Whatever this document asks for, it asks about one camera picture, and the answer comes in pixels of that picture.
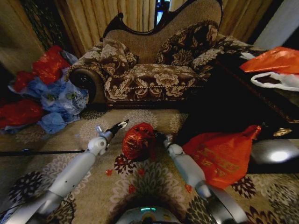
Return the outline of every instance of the red plastic bag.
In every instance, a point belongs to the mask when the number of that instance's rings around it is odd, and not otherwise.
[[[38,122],[43,116],[42,107],[33,100],[22,99],[0,108],[0,128]]]
[[[35,75],[33,75],[30,72],[26,72],[26,71],[19,71],[17,72],[17,78],[16,81],[14,83],[14,90],[16,92],[20,92],[22,89],[24,89],[27,84],[33,80],[35,77]]]
[[[205,173],[206,181],[224,189],[246,175],[252,139],[260,126],[249,126],[242,133],[204,133],[183,146]]]
[[[299,51],[276,47],[240,66],[245,72],[274,71],[282,74],[299,74]]]
[[[129,159],[137,159],[141,156],[155,158],[154,129],[150,124],[141,123],[131,127],[122,141],[122,152]]]
[[[70,65],[59,52],[62,49],[54,45],[36,62],[32,64],[32,73],[46,84],[55,82],[60,78],[61,69],[67,68]]]

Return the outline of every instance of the patterned rug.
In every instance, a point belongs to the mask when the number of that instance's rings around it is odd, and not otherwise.
[[[155,161],[132,162],[121,153],[126,131],[141,122],[165,133],[176,133],[186,114],[177,110],[85,111],[81,120],[54,135],[40,126],[16,135],[1,135],[0,150],[68,151],[86,149],[97,135],[96,125],[107,129],[129,119],[99,156],[81,183],[49,217],[49,223],[113,223],[132,206],[160,205],[170,209],[183,223],[211,224],[204,201],[185,185],[162,145],[156,146]],[[0,158],[0,212],[13,203],[41,194],[67,166],[75,154]],[[299,179],[296,175],[247,175],[226,191],[255,224],[299,223]]]

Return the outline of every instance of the sofa backrest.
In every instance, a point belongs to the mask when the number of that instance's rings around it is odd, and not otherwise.
[[[103,37],[124,43],[139,56],[138,63],[153,63],[161,45],[169,37],[201,21],[211,20],[219,25],[221,17],[221,0],[188,0],[175,12],[164,12],[159,24],[146,33],[129,29],[120,13],[109,23]]]

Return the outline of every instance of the sofa armrest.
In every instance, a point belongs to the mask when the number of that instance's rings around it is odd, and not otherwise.
[[[100,54],[102,43],[94,45],[66,73],[66,79],[81,89],[88,90],[88,103],[105,103],[104,84],[106,77],[102,72]]]
[[[215,45],[195,58],[190,63],[190,67],[199,74],[206,70],[211,70],[218,55],[237,55],[241,52],[249,52],[254,56],[258,56],[264,53],[265,50],[239,41],[232,36],[218,34]]]
[[[105,103],[104,80],[95,72],[86,68],[73,70],[70,81],[81,89],[88,91],[88,103]]]

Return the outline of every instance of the beige curtain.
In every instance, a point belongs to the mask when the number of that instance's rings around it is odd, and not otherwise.
[[[222,0],[223,19],[220,32],[246,42],[273,0]],[[186,0],[171,0],[175,11]]]
[[[132,30],[154,28],[155,0],[55,0],[77,56],[99,42],[108,23],[120,12]]]

